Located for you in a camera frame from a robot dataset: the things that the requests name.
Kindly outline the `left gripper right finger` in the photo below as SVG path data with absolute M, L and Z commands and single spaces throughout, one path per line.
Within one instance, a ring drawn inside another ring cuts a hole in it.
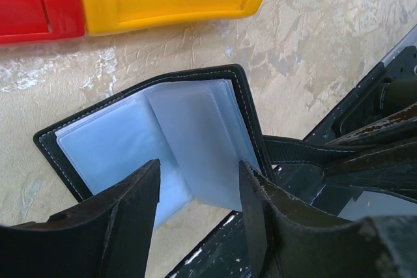
M 416 216 L 349 221 L 239 163 L 252 277 L 415 277 Z

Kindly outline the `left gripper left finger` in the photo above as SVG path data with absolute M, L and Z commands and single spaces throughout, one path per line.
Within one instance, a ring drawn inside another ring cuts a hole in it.
M 1 227 L 2 277 L 144 277 L 160 194 L 150 160 L 44 223 Z

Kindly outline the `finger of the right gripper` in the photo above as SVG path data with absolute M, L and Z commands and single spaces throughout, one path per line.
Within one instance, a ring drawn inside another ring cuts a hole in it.
M 416 199 L 416 138 L 363 151 L 323 171 L 328 185 Z
M 383 145 L 416 137 L 416 103 L 327 143 L 329 146 Z

